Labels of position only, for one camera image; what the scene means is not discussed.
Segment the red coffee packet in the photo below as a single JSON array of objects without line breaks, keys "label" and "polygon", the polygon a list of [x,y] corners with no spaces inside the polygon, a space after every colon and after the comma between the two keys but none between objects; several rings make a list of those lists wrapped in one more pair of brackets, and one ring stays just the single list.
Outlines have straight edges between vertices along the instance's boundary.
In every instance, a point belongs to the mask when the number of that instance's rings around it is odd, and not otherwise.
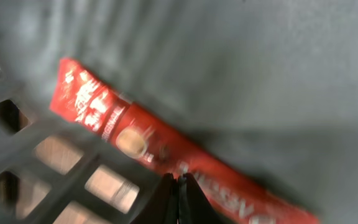
[{"label": "red coffee packet", "polygon": [[75,60],[60,61],[50,109],[109,141],[146,168],[175,177],[191,172],[211,205],[243,224],[317,224],[312,214],[207,154],[178,131],[103,84]]}]

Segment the gray surface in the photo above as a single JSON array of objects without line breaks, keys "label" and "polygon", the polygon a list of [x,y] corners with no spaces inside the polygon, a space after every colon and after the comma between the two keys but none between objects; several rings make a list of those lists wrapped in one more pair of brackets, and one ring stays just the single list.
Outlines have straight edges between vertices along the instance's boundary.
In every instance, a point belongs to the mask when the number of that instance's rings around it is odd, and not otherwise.
[{"label": "gray surface", "polygon": [[358,223],[358,1],[16,1],[0,64],[37,116],[74,57],[323,223]]}]

